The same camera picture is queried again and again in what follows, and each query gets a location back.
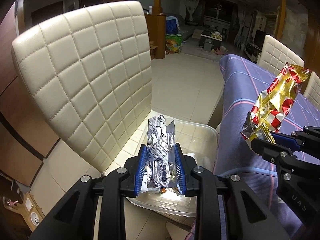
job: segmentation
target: white circular label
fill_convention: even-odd
[[[32,212],[31,215],[30,215],[30,218],[31,218],[32,223],[35,226],[39,225],[40,220],[39,220],[39,217],[38,217],[38,215],[36,213]]]

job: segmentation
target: gold foil wrapper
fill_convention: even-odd
[[[309,76],[308,69],[286,63],[269,88],[260,93],[241,131],[249,147],[255,138],[275,143],[270,131],[279,132],[282,121],[289,114],[301,90],[302,83]]]

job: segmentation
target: white quilted chair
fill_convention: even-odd
[[[46,121],[88,163],[108,173],[137,154],[147,119],[158,114],[151,111],[149,39],[139,2],[95,5],[42,22],[12,42],[12,57]],[[190,122],[177,122],[176,138],[184,153],[217,146],[214,131]],[[215,155],[210,159],[213,166]]]
[[[312,72],[303,95],[313,106],[320,111],[320,78]]]
[[[266,35],[257,65],[277,76],[286,62],[304,66],[304,61],[297,54],[274,37]]]

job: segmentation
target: purple plaid tablecloth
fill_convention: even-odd
[[[247,113],[261,91],[266,90],[275,76],[256,64],[236,55],[220,60],[225,80],[223,119],[220,127],[219,149],[214,174],[239,174],[268,206],[292,236],[301,226],[300,220],[276,195],[276,167],[253,153],[240,135]],[[320,126],[320,113],[301,94],[297,96],[289,115],[282,122],[280,133],[291,134],[305,125]],[[319,164],[319,160],[303,152],[295,152],[299,160]]]

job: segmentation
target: window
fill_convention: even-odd
[[[231,22],[234,5],[225,0],[205,0],[204,15]]]

